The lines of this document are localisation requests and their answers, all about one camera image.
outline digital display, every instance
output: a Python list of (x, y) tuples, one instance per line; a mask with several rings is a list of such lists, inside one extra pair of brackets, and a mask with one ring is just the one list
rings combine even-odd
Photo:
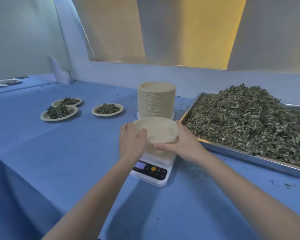
[(139, 169), (144, 169), (145, 166), (146, 166), (146, 164), (143, 163), (143, 162), (137, 162), (136, 165), (135, 165), (135, 167), (139, 168)]

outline hand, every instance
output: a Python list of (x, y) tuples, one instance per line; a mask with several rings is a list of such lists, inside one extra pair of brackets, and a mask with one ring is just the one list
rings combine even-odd
[(185, 160), (197, 163), (203, 154), (208, 151), (204, 149), (201, 143), (197, 140), (196, 136), (192, 134), (187, 127), (176, 121), (179, 129), (179, 141), (176, 144), (155, 144), (154, 148), (161, 151), (172, 152), (178, 154)]
[(120, 159), (136, 163), (143, 155), (147, 145), (147, 131), (142, 129), (137, 135), (132, 122), (124, 124), (120, 130)]

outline tray rim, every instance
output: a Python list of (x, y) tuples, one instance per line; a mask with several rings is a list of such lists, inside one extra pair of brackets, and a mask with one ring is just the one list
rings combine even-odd
[[(185, 111), (183, 116), (180, 118), (180, 122), (184, 123), (185, 120), (188, 118), (187, 116), (190, 114), (190, 111), (193, 109), (193, 107), (197, 104), (201, 96), (204, 94), (214, 94), (214, 93), (206, 93), (206, 92), (201, 92), (199, 93), (195, 98), (194, 102), (188, 107), (188, 109)], [(285, 104), (285, 103), (280, 103), (282, 106), (286, 108), (292, 108), (292, 109), (300, 109), (300, 105), (295, 105), (295, 104)], [(219, 143), (214, 143), (212, 141), (204, 140), (201, 138), (197, 137), (197, 140), (200, 141), (200, 143), (209, 151), (213, 151), (219, 154), (222, 154), (224, 156), (229, 156), (233, 157), (234, 159), (240, 160), (240, 161), (245, 161), (247, 163), (251, 163), (257, 166), (265, 167), (280, 173), (288, 174), (291, 176), (299, 177), (300, 178), (300, 167), (295, 166), (286, 162), (278, 161), (272, 158), (256, 155), (252, 156), (249, 155), (247, 152), (230, 147), (230, 146), (225, 146), (221, 145)]]

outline dried tea leaves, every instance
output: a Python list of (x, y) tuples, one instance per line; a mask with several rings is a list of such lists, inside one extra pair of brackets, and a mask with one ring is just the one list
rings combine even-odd
[(260, 87), (203, 95), (185, 125), (199, 138), (300, 166), (300, 110), (284, 109)]
[(103, 104), (96, 112), (101, 115), (108, 115), (115, 112), (118, 112), (118, 108), (115, 104)]
[(50, 119), (59, 119), (72, 114), (75, 111), (75, 109), (68, 108), (66, 105), (60, 104), (57, 107), (50, 106), (47, 109), (47, 111), (47, 114), (49, 115)]
[(74, 97), (66, 97), (63, 99), (63, 101), (61, 101), (60, 104), (64, 104), (64, 105), (74, 105), (79, 103), (80, 100)]

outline left hand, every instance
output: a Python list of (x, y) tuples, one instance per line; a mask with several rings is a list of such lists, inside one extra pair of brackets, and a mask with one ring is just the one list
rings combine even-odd
[(147, 145), (147, 131), (142, 129), (136, 134), (132, 122), (124, 124), (120, 130), (119, 152), (120, 159), (135, 164), (143, 155)]

